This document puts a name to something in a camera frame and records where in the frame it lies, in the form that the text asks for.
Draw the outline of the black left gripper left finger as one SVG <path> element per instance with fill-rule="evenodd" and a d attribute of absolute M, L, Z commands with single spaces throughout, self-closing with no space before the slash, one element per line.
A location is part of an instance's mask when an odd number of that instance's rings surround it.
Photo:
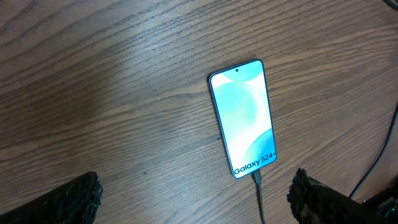
<path fill-rule="evenodd" d="M 1 223 L 92 224 L 101 205 L 103 188 L 89 171 L 56 189 L 1 215 Z"/>

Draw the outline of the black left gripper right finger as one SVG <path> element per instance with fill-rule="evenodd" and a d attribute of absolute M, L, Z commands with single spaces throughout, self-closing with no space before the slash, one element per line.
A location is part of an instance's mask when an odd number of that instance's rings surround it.
<path fill-rule="evenodd" d="M 382 223 L 382 217 L 298 169 L 287 201 L 300 224 Z"/>

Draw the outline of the blue Galaxy smartphone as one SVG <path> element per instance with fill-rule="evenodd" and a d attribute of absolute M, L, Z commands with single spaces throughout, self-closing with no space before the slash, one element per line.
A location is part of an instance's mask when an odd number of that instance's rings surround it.
<path fill-rule="evenodd" d="M 260 59 L 208 75 L 208 88 L 231 174 L 240 179 L 277 160 L 274 125 Z"/>

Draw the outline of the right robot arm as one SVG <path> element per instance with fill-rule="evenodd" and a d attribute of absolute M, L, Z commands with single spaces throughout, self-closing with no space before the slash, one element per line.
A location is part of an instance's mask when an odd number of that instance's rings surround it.
<path fill-rule="evenodd" d="M 376 212 L 384 221 L 397 223 L 397 184 L 365 200 L 362 205 Z"/>

